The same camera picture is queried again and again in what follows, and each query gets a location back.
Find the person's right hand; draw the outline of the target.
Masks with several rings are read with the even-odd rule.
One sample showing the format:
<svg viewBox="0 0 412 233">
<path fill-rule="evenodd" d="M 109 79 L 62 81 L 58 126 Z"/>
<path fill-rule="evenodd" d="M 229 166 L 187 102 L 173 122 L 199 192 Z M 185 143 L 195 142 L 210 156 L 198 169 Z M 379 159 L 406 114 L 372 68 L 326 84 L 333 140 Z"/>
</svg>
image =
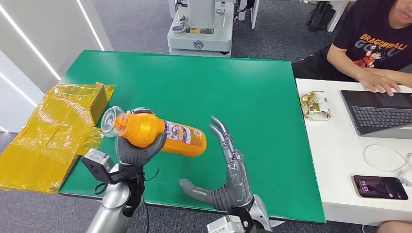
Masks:
<svg viewBox="0 0 412 233">
<path fill-rule="evenodd" d="M 393 96 L 394 91 L 401 90 L 395 81 L 371 71 L 362 71 L 356 75 L 355 79 L 360 82 L 363 87 L 374 93 L 386 93 L 389 96 Z"/>
</svg>

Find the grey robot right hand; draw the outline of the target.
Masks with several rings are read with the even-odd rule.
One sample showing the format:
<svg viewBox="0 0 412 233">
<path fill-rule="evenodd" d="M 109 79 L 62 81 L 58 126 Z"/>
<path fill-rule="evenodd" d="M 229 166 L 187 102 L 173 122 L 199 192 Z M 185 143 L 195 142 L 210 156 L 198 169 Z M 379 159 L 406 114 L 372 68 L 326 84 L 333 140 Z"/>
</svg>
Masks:
<svg viewBox="0 0 412 233">
<path fill-rule="evenodd" d="M 253 195 L 250 190 L 242 153 L 234 147 L 232 137 L 224 123 L 211 117 L 210 130 L 216 135 L 226 161 L 226 181 L 217 189 L 195 186 L 188 179 L 180 179 L 182 191 L 196 201 L 210 205 L 218 211 L 229 211 L 247 205 Z"/>
</svg>

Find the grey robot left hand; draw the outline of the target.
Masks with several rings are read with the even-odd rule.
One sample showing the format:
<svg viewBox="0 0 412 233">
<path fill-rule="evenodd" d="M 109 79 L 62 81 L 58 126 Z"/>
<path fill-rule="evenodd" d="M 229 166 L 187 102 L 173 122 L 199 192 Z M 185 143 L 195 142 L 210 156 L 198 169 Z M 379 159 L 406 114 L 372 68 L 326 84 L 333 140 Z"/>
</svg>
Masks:
<svg viewBox="0 0 412 233">
<path fill-rule="evenodd" d="M 133 166 L 143 170 L 143 167 L 164 147 L 166 139 L 166 134 L 160 133 L 153 143 L 140 148 L 130 143 L 126 138 L 117 136 L 115 149 L 119 166 Z"/>
</svg>

